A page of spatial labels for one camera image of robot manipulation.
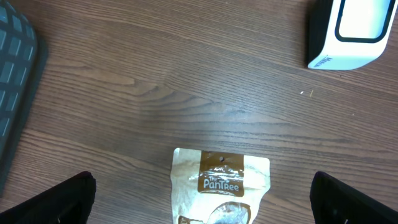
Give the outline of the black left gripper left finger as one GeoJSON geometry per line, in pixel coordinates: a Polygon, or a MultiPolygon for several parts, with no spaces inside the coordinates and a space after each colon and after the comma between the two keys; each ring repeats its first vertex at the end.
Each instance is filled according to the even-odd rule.
{"type": "Polygon", "coordinates": [[[1,213],[1,224],[86,224],[96,195],[88,171],[1,213]]]}

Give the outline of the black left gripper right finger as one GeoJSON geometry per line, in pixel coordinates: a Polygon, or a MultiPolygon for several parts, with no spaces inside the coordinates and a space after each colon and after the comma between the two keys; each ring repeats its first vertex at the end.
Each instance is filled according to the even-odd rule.
{"type": "Polygon", "coordinates": [[[397,224],[397,211],[325,172],[314,175],[310,202],[316,224],[397,224]]]}

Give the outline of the beige brown snack pouch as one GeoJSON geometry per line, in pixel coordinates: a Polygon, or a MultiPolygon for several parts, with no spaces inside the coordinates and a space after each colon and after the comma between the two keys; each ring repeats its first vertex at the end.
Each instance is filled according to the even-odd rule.
{"type": "Polygon", "coordinates": [[[170,179],[174,223],[248,224],[271,187],[270,161],[176,148],[170,179]]]}

